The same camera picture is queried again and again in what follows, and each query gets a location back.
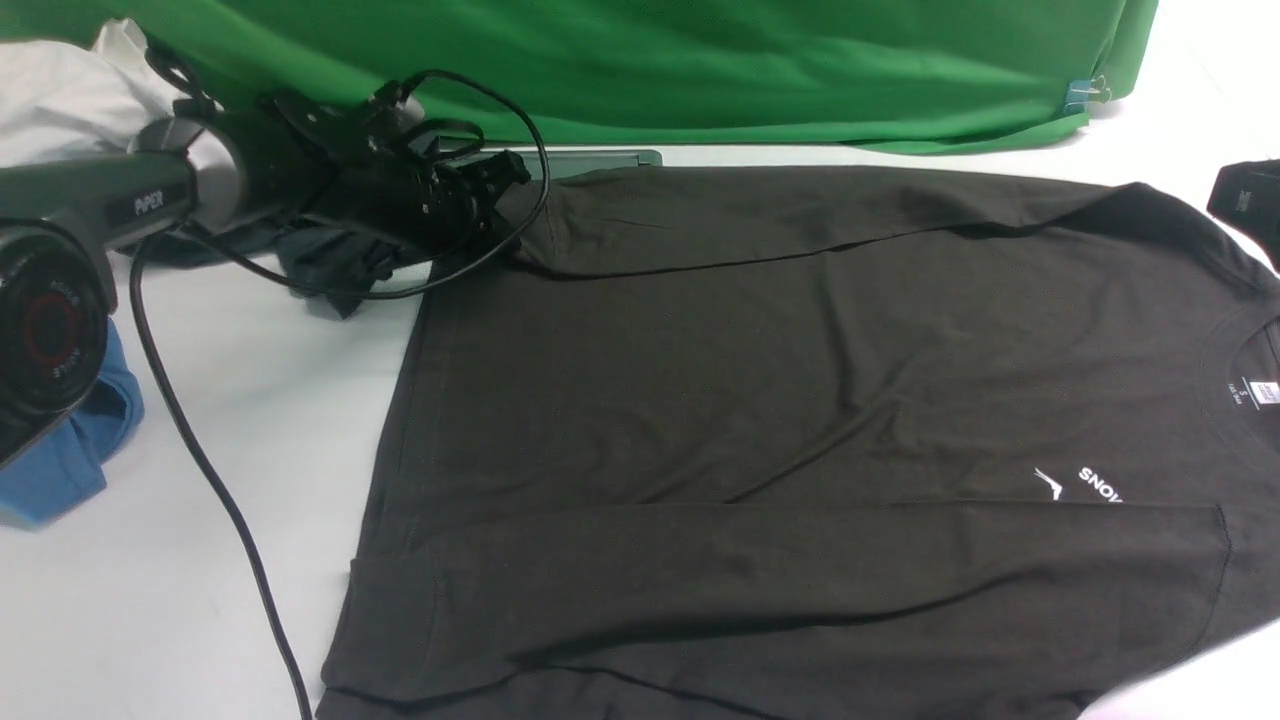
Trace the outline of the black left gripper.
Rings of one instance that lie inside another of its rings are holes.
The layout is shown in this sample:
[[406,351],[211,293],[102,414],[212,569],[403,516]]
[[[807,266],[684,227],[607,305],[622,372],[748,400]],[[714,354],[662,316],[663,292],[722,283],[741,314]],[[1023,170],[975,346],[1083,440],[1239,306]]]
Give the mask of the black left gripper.
[[461,167],[379,161],[344,169],[330,186],[332,225],[371,240],[397,266],[471,258],[509,228],[498,201],[532,176],[511,151]]

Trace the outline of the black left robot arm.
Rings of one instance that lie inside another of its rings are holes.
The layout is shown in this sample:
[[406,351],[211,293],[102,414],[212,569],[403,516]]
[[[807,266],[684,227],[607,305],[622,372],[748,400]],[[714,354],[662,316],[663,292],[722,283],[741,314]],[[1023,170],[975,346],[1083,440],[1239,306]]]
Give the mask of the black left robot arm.
[[157,234],[197,240],[266,219],[371,240],[376,266],[485,263],[515,238],[497,202],[531,176],[503,151],[420,156],[397,109],[349,115],[296,92],[147,126],[122,155],[3,170],[3,462],[90,393],[116,309],[108,254]]

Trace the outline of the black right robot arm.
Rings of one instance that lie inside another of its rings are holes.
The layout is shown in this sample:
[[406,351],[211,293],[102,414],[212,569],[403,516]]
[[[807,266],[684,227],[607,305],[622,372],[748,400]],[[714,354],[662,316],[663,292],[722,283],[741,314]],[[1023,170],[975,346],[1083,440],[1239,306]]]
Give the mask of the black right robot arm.
[[1254,241],[1279,270],[1279,160],[1242,161],[1222,167],[1207,213]]

